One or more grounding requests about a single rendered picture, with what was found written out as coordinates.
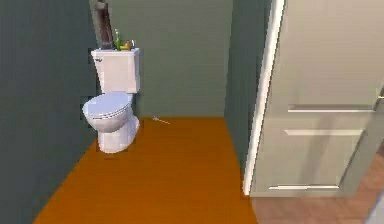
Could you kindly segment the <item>white toilet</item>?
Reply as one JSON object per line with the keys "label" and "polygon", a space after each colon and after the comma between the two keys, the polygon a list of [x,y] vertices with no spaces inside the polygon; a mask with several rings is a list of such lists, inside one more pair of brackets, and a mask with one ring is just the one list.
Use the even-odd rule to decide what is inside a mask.
{"label": "white toilet", "polygon": [[101,93],[82,107],[88,124],[97,131],[99,149],[114,154],[134,141],[140,122],[133,112],[140,91],[140,49],[91,51]]}

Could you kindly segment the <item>white room door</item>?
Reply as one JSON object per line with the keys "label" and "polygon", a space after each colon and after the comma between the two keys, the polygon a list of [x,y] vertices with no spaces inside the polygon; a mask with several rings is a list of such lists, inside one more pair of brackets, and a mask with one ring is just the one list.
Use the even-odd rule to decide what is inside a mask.
{"label": "white room door", "polygon": [[384,0],[272,0],[253,197],[356,192],[384,140]]}

